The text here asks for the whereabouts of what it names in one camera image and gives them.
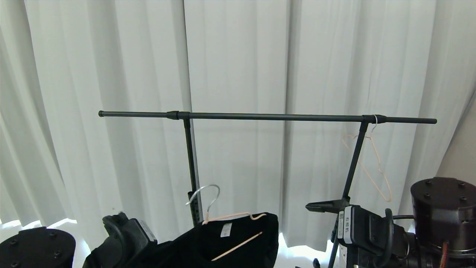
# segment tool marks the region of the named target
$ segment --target beige velvet hanger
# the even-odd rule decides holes
[[[205,214],[205,220],[202,222],[202,225],[205,225],[207,224],[208,222],[210,221],[216,221],[216,220],[221,220],[221,219],[226,219],[226,218],[229,218],[229,217],[235,217],[235,216],[240,216],[240,215],[249,215],[249,217],[252,219],[252,220],[257,220],[263,216],[266,216],[265,213],[262,213],[256,217],[253,217],[253,215],[249,212],[242,212],[242,213],[235,213],[235,214],[230,214],[230,215],[226,215],[226,216],[221,216],[221,217],[217,217],[217,218],[213,218],[213,219],[208,219],[209,215],[210,215],[210,208],[211,208],[211,205],[218,199],[218,197],[220,196],[220,186],[216,185],[216,184],[209,184],[209,185],[205,185],[205,186],[202,186],[200,187],[197,191],[195,191],[195,193],[193,193],[193,195],[190,197],[190,200],[185,204],[186,206],[188,206],[192,200],[195,198],[195,196],[197,196],[197,194],[204,188],[207,188],[207,187],[210,187],[210,186],[214,186],[218,189],[218,193],[217,193],[217,197],[215,199],[213,199],[210,203],[210,205],[208,206],[207,208],[207,212]],[[241,242],[240,244],[234,246],[233,248],[229,249],[228,251],[224,252],[223,254],[221,254],[220,256],[212,259],[212,261],[215,261],[231,252],[233,252],[234,250],[236,250],[237,248],[241,247],[242,245],[248,243],[249,241],[255,239],[256,237],[258,237],[259,235],[261,235],[263,232],[259,232],[257,234],[255,234],[254,236],[248,238],[247,240]]]

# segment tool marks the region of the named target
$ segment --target red cable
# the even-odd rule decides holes
[[[440,268],[445,268],[446,267],[446,258],[447,258],[447,255],[448,255],[448,243],[447,242],[443,242],[443,246],[442,246],[442,254],[441,254],[441,261],[440,261]]]

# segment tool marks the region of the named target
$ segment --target horizontal bar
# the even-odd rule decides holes
[[[280,121],[321,121],[321,122],[369,122],[375,124],[371,115],[318,115],[318,114],[275,114],[275,113],[190,113],[171,111],[153,112],[108,112],[99,111],[99,116],[115,117],[157,117],[169,119],[232,119],[232,120],[280,120]],[[379,123],[436,124],[434,118],[386,117],[377,115]]]

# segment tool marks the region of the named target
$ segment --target curtain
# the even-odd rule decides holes
[[[435,117],[373,130],[391,202],[360,166],[351,188],[352,204],[411,213],[409,187],[436,174],[472,93],[475,14],[470,1],[4,1],[0,218],[73,218],[91,248],[119,211],[160,241],[192,227],[182,123],[98,110]],[[335,215],[304,206],[340,198],[342,139],[357,133],[195,120],[199,184],[222,190],[211,216],[276,213],[288,246],[325,249]],[[368,139],[360,161],[388,197]]]

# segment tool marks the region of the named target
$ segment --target black shirt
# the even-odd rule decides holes
[[[251,241],[221,257],[250,237]],[[278,254],[278,217],[266,213],[257,220],[249,216],[199,225],[173,241],[157,245],[142,268],[272,268]]]

